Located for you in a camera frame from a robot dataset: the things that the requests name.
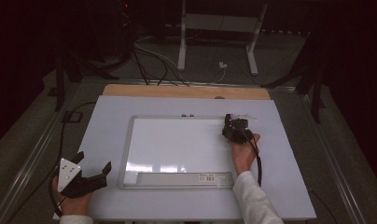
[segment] wooden edge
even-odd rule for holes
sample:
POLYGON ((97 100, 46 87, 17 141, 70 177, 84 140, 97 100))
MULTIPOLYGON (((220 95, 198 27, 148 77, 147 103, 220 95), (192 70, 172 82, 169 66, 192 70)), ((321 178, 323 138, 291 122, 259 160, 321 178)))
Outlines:
POLYGON ((270 100, 270 94, 260 88, 233 87, 176 87, 109 84, 103 95, 142 96, 142 97, 179 97, 179 98, 225 98, 241 100, 270 100))

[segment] hand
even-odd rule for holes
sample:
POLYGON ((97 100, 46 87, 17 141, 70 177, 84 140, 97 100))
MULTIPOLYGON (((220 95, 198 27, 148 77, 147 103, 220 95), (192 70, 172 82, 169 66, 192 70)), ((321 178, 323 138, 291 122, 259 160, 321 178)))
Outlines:
POLYGON ((58 199, 61 203, 61 208, 63 215, 82 215, 86 216, 89 210, 89 204, 93 192, 84 195, 81 198, 68 198, 63 196, 60 192, 57 191, 58 188, 58 176, 55 176, 52 179, 52 188, 58 195, 58 199))
MULTIPOLYGON (((253 134, 251 140, 253 146, 255 146, 255 141, 257 142, 260 135, 257 133, 253 134)), ((231 156, 234 162, 234 167, 237 175, 240 175, 244 171, 250 171, 250 166, 256 158, 256 153, 249 143, 244 143, 239 145, 238 143, 229 141, 231 146, 231 156)))

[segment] white sleeve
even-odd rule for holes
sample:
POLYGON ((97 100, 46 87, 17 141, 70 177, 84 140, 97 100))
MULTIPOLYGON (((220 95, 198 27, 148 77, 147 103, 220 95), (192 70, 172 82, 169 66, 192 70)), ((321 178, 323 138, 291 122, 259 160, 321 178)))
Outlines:
POLYGON ((258 185, 252 172, 241 173, 235 180, 232 190, 241 207, 245 223, 284 223, 276 214, 270 200, 258 185))
POLYGON ((60 224, 92 224, 92 218, 87 216, 69 215, 62 216, 60 224))

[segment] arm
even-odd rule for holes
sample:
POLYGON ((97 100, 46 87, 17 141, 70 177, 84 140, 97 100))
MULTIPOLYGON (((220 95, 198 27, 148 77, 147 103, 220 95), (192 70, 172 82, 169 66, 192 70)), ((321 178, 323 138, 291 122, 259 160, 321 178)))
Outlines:
MULTIPOLYGON (((252 143, 255 145, 254 141, 257 142, 259 138, 258 134, 254 134, 252 143)), ((230 146, 235 171, 238 175, 233 192, 241 207, 244 222, 250 224, 283 223, 250 171, 250 166, 256 158, 253 148, 247 143, 239 145, 230 142, 230 146)))
POLYGON ((58 194, 58 199, 61 203, 63 216, 61 217, 60 224, 92 224, 93 220, 87 216, 89 204, 92 193, 86 194, 81 198, 65 198, 56 189, 58 186, 58 176, 52 180, 54 191, 58 194))

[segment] white sticker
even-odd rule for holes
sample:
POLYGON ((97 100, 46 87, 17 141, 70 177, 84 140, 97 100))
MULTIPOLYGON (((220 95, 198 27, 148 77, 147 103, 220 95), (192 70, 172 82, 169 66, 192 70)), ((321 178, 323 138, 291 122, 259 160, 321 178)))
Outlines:
POLYGON ((216 175, 215 174, 200 174, 199 180, 200 182, 216 182, 216 175))

